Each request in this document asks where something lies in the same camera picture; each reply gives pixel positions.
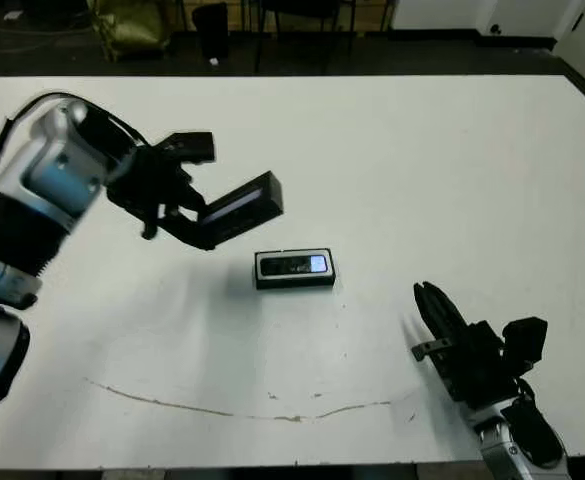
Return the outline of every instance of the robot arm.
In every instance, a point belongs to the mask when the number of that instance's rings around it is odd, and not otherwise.
[[[4,306],[23,310],[36,302],[39,275],[102,189],[144,223],[144,238],[162,228],[204,250],[283,212],[270,172],[206,204],[181,166],[214,161],[211,133],[175,133],[150,145],[122,120],[67,93],[42,95],[8,119],[0,156],[14,125],[53,98],[63,100],[33,123],[30,140],[0,172],[0,401],[29,345],[27,327]]]
[[[567,480],[567,456],[559,437],[536,407],[521,378],[541,360],[547,322],[536,317],[510,322],[505,342],[486,321],[467,325],[436,286],[414,286],[423,321],[435,337],[412,348],[429,356],[450,396],[481,442],[495,480]]]

